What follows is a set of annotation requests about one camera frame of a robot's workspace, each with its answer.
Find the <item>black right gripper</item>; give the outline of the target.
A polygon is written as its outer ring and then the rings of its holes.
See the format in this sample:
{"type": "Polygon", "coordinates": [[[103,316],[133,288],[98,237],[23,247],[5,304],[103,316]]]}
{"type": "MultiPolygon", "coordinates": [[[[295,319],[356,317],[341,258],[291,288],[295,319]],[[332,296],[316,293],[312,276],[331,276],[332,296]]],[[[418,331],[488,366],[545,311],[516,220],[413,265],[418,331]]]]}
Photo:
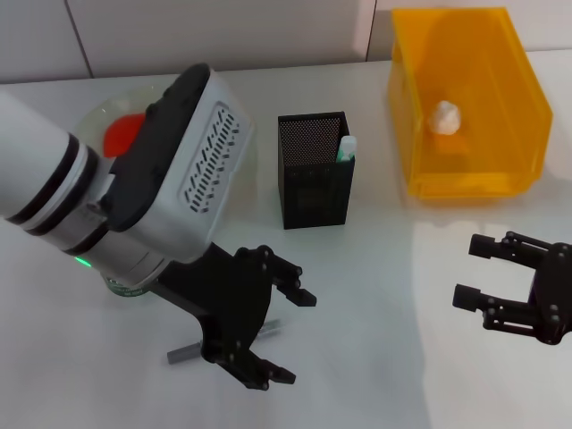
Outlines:
{"type": "Polygon", "coordinates": [[[481,311],[483,328],[532,337],[558,345],[571,331],[571,246],[553,245],[513,231],[496,241],[474,234],[468,253],[486,259],[498,258],[535,269],[527,302],[502,299],[479,289],[457,284],[452,306],[481,311]]]}

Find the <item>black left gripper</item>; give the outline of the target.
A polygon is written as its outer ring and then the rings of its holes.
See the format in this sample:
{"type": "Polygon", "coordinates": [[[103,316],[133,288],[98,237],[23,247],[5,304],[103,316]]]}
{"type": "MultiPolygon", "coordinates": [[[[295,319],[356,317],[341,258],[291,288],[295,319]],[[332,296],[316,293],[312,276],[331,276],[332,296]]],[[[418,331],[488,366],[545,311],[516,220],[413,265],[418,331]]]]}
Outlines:
{"type": "MultiPolygon", "coordinates": [[[[315,295],[301,287],[302,268],[264,248],[264,270],[272,285],[297,307],[315,307],[315,295]]],[[[156,295],[193,315],[202,341],[167,353],[170,363],[196,358],[217,364],[247,389],[267,391],[270,383],[294,384],[296,375],[249,349],[231,349],[239,338],[239,269],[233,257],[211,245],[197,261],[170,263],[156,281],[156,295]]]]}

